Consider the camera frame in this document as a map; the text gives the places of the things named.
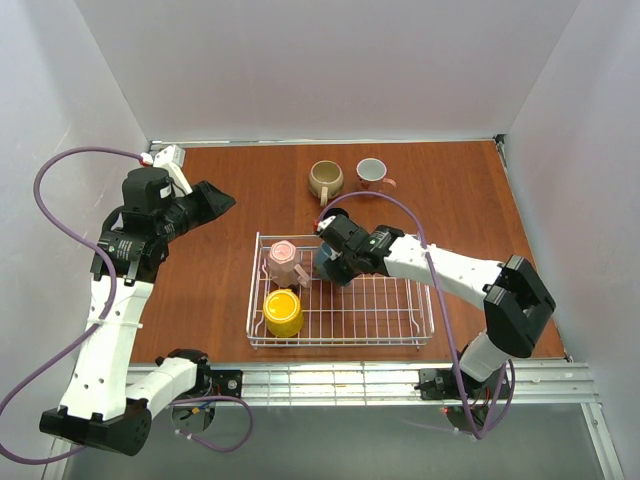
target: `wooden table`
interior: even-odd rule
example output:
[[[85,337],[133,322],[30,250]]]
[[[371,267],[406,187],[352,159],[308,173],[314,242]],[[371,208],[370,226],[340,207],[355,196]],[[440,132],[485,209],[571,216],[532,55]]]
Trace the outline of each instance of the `wooden table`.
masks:
[[[424,361],[450,358],[440,309],[434,302],[435,336],[415,347],[259,348],[245,333],[256,232],[312,232],[320,213],[308,174],[320,160],[343,169],[345,188],[357,188],[358,161],[386,162],[398,183],[393,196],[417,213],[428,241],[476,258],[532,258],[520,217],[493,142],[259,146],[189,149],[184,173],[193,184],[208,180],[237,205],[218,220],[170,245],[136,339],[134,362],[150,362],[175,348],[197,348],[213,362]],[[397,207],[382,199],[349,199],[342,205],[363,227],[389,224],[415,232]],[[448,295],[457,347],[484,326],[484,315]],[[538,343],[538,357],[562,357],[555,324]]]

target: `wire rack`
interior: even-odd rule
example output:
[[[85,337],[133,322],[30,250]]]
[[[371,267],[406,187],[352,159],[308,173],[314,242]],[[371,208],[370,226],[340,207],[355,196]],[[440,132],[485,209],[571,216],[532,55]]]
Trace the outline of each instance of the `wire rack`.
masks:
[[[311,276],[309,288],[299,288],[304,326],[291,338],[267,329],[265,298],[279,287],[271,280],[267,255],[271,245],[288,240],[302,252],[302,266]],[[404,279],[361,275],[347,287],[320,279],[313,254],[321,240],[315,235],[256,235],[247,337],[254,348],[305,346],[425,345],[433,335],[430,287]]]

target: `mug handle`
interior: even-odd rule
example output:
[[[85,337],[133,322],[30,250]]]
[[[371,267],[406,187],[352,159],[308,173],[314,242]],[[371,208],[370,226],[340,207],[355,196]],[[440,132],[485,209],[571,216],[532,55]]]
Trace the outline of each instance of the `mug handle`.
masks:
[[[391,180],[390,178],[383,178],[382,179],[382,183],[384,183],[386,185],[390,185],[391,188],[396,188],[396,181],[395,180]]]
[[[328,200],[329,200],[329,187],[322,187],[322,191],[320,192],[320,206],[326,207]]]
[[[300,282],[300,285],[302,285],[303,287],[308,287],[309,283],[311,282],[311,277],[309,277],[309,274],[304,271],[302,265],[298,263],[295,267],[293,267],[293,269],[299,275],[298,281]]]

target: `yellow cup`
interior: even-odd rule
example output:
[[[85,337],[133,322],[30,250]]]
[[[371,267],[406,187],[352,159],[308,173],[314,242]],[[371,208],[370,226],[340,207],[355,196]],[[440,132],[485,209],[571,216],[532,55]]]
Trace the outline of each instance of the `yellow cup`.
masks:
[[[267,328],[276,337],[289,338],[302,330],[304,317],[300,299],[291,290],[275,290],[267,295],[263,305]]]

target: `white wall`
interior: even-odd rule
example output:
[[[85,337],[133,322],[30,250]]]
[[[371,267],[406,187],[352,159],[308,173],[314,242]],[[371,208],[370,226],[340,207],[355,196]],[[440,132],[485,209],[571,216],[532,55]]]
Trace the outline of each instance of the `white wall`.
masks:
[[[146,139],[72,0],[0,2],[0,395],[83,330],[91,254],[55,230],[31,195],[45,160],[74,146],[141,151]],[[97,238],[120,199],[130,160],[86,156],[54,167],[45,201],[80,233]],[[47,456],[40,413],[57,406],[74,360],[37,380],[0,419],[1,441]],[[0,477],[40,478],[42,467],[0,457]]]
[[[149,138],[504,133],[578,0],[76,0]]]
[[[640,1],[583,0],[507,135],[507,167],[570,354],[640,478]]]

